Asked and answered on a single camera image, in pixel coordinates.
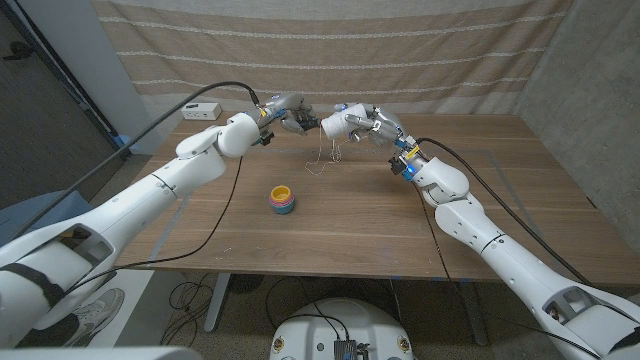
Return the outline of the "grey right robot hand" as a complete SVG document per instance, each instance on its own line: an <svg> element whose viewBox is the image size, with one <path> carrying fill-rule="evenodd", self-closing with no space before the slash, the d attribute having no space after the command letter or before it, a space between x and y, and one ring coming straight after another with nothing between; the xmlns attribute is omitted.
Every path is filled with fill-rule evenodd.
<svg viewBox="0 0 640 360"><path fill-rule="evenodd" d="M357 103L338 112L338 119L352 141L359 142L366 136L376 147L395 146L398 154L408 158L420 152L417 141L405 131L399 118L380 107Z"/></svg>

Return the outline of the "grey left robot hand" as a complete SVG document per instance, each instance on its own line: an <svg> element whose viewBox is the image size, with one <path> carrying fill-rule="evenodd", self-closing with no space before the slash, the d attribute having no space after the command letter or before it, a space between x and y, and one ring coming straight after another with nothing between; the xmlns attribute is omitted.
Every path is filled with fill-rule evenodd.
<svg viewBox="0 0 640 360"><path fill-rule="evenodd" d="M308 130L318 128L321 123L313 107L300 93L274 95L259 107L259 115L257 125L260 130L278 122L288 132L305 135Z"/></svg>

